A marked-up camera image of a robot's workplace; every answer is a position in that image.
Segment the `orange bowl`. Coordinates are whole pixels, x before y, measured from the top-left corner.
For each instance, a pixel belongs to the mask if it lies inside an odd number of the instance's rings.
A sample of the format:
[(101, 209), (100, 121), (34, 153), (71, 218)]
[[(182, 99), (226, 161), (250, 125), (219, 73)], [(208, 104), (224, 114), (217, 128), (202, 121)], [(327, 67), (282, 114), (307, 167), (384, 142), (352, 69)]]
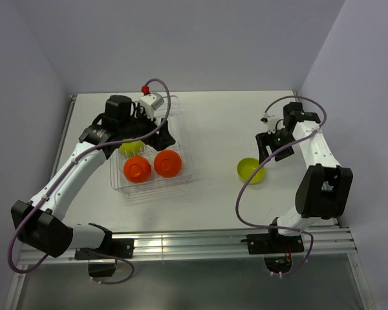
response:
[(127, 159), (123, 167), (125, 178), (133, 183), (146, 182), (152, 173), (149, 161), (142, 156)]
[(164, 178), (172, 178), (179, 174), (182, 169), (182, 159), (173, 150), (159, 152), (154, 160), (154, 168), (157, 174)]

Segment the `green bowl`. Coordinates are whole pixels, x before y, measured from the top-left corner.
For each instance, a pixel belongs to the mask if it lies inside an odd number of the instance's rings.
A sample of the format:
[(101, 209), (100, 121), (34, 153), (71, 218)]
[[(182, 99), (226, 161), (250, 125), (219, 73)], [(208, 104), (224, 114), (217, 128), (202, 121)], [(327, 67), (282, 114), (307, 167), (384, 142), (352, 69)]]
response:
[[(259, 167), (259, 160), (256, 158), (243, 158), (237, 164), (237, 175), (243, 181), (247, 181), (248, 178)], [(250, 184), (257, 184), (264, 180), (265, 168), (261, 168), (256, 175), (250, 181)]]
[(120, 145), (118, 152), (125, 158), (132, 158), (141, 155), (144, 152), (144, 147), (144, 143), (140, 140), (127, 142)]

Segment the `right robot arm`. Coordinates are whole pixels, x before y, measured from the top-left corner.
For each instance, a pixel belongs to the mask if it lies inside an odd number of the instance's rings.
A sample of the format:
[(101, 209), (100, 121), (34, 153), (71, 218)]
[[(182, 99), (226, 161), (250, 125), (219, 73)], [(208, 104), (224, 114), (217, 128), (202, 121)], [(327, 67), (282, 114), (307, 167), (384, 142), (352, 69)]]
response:
[(295, 142), (307, 168), (297, 188), (294, 206), (272, 222), (277, 230), (266, 238), (268, 247), (279, 252), (289, 244), (289, 236), (297, 236), (299, 231), (320, 220), (343, 214), (353, 173), (332, 154), (318, 114), (304, 111), (300, 102), (285, 105), (282, 118), (265, 112), (261, 121), (267, 125), (267, 130), (255, 136), (259, 163), (271, 155), (275, 161), (293, 155), (291, 143)]

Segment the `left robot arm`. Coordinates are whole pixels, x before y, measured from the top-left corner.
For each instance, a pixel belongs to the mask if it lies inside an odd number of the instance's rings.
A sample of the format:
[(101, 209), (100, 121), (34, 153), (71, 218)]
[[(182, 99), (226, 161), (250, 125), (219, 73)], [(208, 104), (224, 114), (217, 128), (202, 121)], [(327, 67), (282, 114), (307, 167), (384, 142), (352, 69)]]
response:
[(171, 96), (145, 92), (134, 102), (112, 95), (105, 110), (83, 130), (70, 158), (52, 179), (28, 202), (16, 201), (11, 208), (16, 240), (59, 257), (68, 249), (90, 249), (99, 258), (112, 253), (112, 232), (97, 224), (70, 227), (63, 219), (72, 201), (91, 175), (125, 141), (142, 141), (157, 151), (175, 144), (168, 130), (168, 117), (155, 118), (156, 110), (171, 104)]

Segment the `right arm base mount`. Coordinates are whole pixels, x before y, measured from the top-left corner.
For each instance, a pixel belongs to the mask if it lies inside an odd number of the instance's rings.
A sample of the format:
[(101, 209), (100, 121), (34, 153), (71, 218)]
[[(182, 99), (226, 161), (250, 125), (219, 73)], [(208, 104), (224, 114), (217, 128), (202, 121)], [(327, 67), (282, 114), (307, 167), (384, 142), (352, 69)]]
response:
[(249, 254), (302, 253), (305, 250), (300, 236), (270, 233), (247, 234), (241, 243), (247, 245)]

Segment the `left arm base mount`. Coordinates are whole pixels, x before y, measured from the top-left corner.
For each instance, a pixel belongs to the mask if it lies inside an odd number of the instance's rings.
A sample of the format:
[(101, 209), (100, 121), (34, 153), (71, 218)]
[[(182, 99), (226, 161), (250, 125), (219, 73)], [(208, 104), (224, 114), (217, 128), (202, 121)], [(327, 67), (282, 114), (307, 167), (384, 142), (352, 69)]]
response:
[(115, 238), (112, 239), (110, 245), (106, 248), (91, 249), (86, 251), (85, 249), (76, 250), (74, 254), (75, 260), (97, 260), (104, 259), (107, 256), (112, 256), (113, 259), (119, 258), (132, 258), (134, 251), (134, 240), (132, 238)]

